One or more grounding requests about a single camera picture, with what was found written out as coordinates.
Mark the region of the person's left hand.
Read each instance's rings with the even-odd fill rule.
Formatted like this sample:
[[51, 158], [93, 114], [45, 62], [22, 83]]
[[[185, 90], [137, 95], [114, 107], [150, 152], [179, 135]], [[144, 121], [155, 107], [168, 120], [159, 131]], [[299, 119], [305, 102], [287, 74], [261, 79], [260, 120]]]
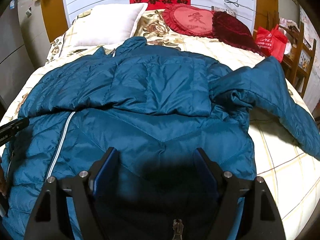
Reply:
[[4, 177], [3, 168], [0, 166], [0, 192], [3, 196], [7, 194], [7, 184]]

